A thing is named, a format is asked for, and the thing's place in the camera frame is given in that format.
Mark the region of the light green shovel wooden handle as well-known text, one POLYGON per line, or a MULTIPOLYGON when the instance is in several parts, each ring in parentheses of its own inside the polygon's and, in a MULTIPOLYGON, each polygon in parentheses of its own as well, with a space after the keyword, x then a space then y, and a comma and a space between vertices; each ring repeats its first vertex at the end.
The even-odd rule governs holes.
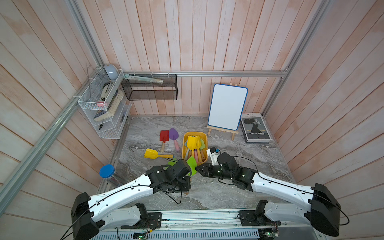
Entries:
POLYGON ((205 154, 204 154, 204 148, 206 147, 205 145, 205 142, 203 139, 201 139, 201 146, 200 146, 200 154, 201 154, 201 157, 202 157, 202 162, 204 162, 206 160, 206 157, 205 157, 205 154))

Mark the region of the yellow scoop wooden handle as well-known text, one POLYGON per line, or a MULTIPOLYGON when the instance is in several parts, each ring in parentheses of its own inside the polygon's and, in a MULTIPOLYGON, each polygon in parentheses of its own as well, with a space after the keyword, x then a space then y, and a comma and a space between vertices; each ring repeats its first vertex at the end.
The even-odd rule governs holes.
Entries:
POLYGON ((189 152, 189 156, 193 156, 194 157, 194 150, 196 149, 196 143, 197 143, 197 140, 194 136, 188 136, 188 138, 190 138, 190 152, 189 152))

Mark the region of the yellow storage box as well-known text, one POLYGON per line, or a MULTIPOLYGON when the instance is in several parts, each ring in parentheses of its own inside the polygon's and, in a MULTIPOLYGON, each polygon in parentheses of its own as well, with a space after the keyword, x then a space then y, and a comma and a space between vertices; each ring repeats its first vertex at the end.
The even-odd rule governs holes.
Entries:
POLYGON ((183 136, 182 158, 194 157, 198 166, 208 160, 208 138, 203 132, 187 132, 183 136))

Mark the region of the light green ruler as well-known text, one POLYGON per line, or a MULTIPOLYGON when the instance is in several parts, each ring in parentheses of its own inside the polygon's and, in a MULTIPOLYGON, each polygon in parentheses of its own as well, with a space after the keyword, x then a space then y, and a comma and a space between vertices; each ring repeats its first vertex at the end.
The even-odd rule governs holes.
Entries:
POLYGON ((155 78, 150 78, 150 77, 143 77, 143 76, 129 75, 129 74, 124 74, 124 79, 129 80, 130 82, 133 82, 133 83, 162 84, 164 82, 164 80, 162 80, 162 79, 155 79, 155 78))

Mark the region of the blue-lid tube container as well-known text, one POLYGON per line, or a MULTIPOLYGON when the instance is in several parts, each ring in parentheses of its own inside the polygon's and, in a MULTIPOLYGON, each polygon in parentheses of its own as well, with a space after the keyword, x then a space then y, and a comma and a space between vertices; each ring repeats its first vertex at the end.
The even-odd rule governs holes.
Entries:
POLYGON ((124 180, 116 171, 115 167, 113 165, 105 165, 103 166, 100 171, 99 175, 111 183, 114 187, 120 187, 127 183, 126 180, 124 180))

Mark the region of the black and white book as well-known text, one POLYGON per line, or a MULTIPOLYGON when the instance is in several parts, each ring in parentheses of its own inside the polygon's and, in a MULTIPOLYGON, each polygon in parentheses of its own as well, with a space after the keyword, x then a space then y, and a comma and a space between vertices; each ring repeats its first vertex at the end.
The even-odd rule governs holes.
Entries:
POLYGON ((242 114, 240 124, 247 144, 269 143, 272 140, 271 134, 260 113, 242 114))

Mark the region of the whiteboard blue frame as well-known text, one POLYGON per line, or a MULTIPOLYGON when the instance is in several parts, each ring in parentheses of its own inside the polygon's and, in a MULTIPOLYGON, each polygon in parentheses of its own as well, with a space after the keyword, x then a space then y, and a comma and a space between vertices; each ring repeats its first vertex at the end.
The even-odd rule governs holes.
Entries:
POLYGON ((215 84, 212 94, 208 125, 236 131, 243 113, 248 89, 215 84))

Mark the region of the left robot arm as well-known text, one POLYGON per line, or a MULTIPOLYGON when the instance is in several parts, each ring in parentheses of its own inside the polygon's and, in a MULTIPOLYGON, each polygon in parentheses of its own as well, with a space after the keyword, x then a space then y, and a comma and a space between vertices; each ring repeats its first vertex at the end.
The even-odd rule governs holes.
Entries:
POLYGON ((107 216, 133 201, 162 192, 187 193, 191 189, 191 177, 196 173, 196 165, 185 160, 172 160, 173 164, 153 166, 137 179, 111 191, 89 196, 79 194, 71 210, 73 238, 89 240, 103 227, 110 224, 107 216))

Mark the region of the yellow scoop blue-tipped handle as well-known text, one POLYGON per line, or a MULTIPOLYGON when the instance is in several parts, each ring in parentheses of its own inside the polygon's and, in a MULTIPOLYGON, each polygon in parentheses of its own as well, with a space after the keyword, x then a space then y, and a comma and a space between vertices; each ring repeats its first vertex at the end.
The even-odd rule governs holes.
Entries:
POLYGON ((184 160, 187 161, 189 159, 189 152, 190 152, 190 138, 187 138, 185 146, 187 147, 187 152, 185 154, 184 160))

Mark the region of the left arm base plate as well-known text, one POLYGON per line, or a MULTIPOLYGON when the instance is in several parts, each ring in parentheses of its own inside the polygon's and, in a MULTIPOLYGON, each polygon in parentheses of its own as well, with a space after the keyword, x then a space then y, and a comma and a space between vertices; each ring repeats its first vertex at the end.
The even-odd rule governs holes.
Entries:
POLYGON ((140 220, 138 223, 136 223, 133 226, 128 225, 122 225, 120 226, 123 230, 128 229, 159 229, 161 228, 162 222, 162 213, 161 212, 155 212, 155 213, 149 213, 147 218, 144 218, 143 220, 140 220))

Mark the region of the yellow scoop left blue tip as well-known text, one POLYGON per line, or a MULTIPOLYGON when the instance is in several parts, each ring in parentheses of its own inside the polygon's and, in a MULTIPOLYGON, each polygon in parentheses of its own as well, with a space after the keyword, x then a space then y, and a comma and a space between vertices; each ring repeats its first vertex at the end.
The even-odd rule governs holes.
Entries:
POLYGON ((159 154, 156 150, 146 149, 144 157, 147 159, 157 159, 157 158, 169 158, 173 159, 174 155, 159 154))

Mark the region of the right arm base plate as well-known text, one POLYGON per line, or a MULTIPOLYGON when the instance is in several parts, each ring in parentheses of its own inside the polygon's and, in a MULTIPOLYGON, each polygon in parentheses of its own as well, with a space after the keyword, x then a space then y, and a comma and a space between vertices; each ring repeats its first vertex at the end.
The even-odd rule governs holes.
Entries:
POLYGON ((253 226, 280 226, 281 221, 271 221, 264 213, 257 214, 256 211, 239 211, 238 219, 241 221, 243 227, 253 226))

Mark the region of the black mesh basket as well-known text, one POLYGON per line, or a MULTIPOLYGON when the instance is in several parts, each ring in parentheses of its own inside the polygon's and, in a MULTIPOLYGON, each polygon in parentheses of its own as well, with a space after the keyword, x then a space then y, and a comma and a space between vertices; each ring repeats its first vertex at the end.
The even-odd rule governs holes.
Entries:
POLYGON ((130 101, 176 101, 178 99, 178 76, 176 74, 132 74, 162 79, 162 84, 133 83, 122 80, 122 88, 130 101))

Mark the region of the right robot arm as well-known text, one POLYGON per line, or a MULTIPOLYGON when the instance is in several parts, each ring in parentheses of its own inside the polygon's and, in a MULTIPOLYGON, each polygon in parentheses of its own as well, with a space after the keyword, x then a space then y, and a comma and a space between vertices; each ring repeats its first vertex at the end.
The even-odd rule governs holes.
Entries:
POLYGON ((311 225, 327 236, 339 236, 341 205, 326 186, 302 186, 269 177, 258 170, 240 166, 236 157, 226 152, 211 154, 211 160, 211 163, 198 166, 197 172, 207 178, 231 180, 239 189, 288 202, 283 207, 273 206, 271 202, 263 205, 262 214, 270 221, 299 222, 311 225))

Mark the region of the wooden easel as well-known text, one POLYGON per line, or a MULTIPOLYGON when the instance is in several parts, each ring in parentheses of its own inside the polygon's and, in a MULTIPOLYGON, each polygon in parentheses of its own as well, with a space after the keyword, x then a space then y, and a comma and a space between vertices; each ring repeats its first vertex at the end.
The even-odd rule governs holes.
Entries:
POLYGON ((211 131, 212 131, 212 130, 217 130, 217 131, 219 131, 219 132, 230 133, 230 134, 232 134, 232 136, 231 136, 231 140, 232 140, 232 141, 235 139, 236 135, 239 133, 239 131, 233 131, 233 130, 228 130, 228 129, 224 129, 224 128, 213 127, 213 126, 209 126, 209 125, 207 125, 207 128, 209 129, 208 135, 211 134, 211 131))

